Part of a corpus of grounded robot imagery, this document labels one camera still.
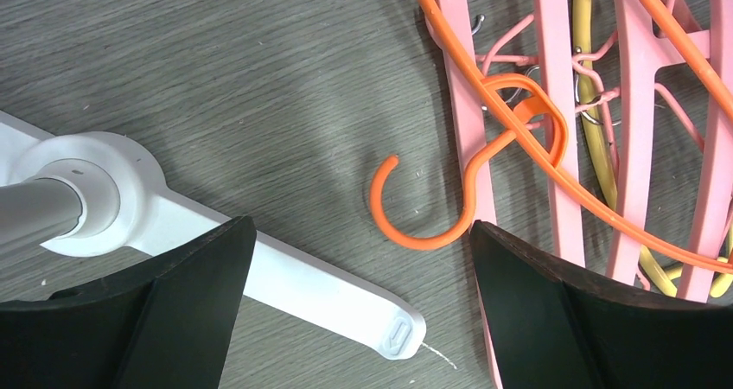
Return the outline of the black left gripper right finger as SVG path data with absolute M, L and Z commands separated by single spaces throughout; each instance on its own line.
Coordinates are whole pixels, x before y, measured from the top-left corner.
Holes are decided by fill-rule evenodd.
M 731 387 L 731 307 L 617 282 L 488 222 L 470 247 L 505 388 Z

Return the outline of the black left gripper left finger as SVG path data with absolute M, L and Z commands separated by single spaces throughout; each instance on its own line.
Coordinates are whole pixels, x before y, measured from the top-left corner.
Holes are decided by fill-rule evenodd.
M 239 216 L 45 300 L 2 303 L 2 387 L 217 387 L 256 238 Z

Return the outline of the orange plastic hanger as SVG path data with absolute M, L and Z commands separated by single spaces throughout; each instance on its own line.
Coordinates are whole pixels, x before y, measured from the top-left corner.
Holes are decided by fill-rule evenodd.
M 672 45 L 722 108 L 729 121 L 732 121 L 732 94 L 692 39 L 661 0 L 639 1 L 661 30 L 666 33 Z
M 463 172 L 463 205 L 459 220 L 449 230 L 433 237 L 417 238 L 400 232 L 394 227 L 383 209 L 383 188 L 390 173 L 398 165 L 398 157 L 387 157 L 380 164 L 371 182 L 369 207 L 380 231 L 395 243 L 419 251 L 432 251 L 459 239 L 475 220 L 476 176 L 483 165 L 512 141 L 518 141 L 529 157 L 573 201 L 588 209 L 600 220 L 624 233 L 644 246 L 670 258 L 694 267 L 724 274 L 732 272 L 732 264 L 716 258 L 681 249 L 646 232 L 616 211 L 601 203 L 570 174 L 562 169 L 561 161 L 567 147 L 569 130 L 560 110 L 544 90 L 533 80 L 517 73 L 485 76 L 476 66 L 475 58 L 459 42 L 435 0 L 418 0 L 425 16 L 440 38 L 443 48 L 458 66 L 484 105 L 501 124 L 503 131 L 494 141 L 476 152 Z

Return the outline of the pink plastic hanger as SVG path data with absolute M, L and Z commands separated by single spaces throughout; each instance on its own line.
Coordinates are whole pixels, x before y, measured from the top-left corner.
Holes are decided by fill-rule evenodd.
M 456 38 L 470 54 L 475 53 L 468 0 L 436 0 Z M 578 176 L 577 125 L 573 96 L 568 0 L 533 0 L 533 19 L 538 41 L 537 64 L 542 87 L 568 125 L 568 148 L 562 166 Z M 466 167 L 474 153 L 487 143 L 481 101 L 462 76 L 459 66 L 444 57 L 453 108 L 459 164 Z M 548 184 L 554 252 L 573 264 L 585 265 L 581 208 L 553 182 Z

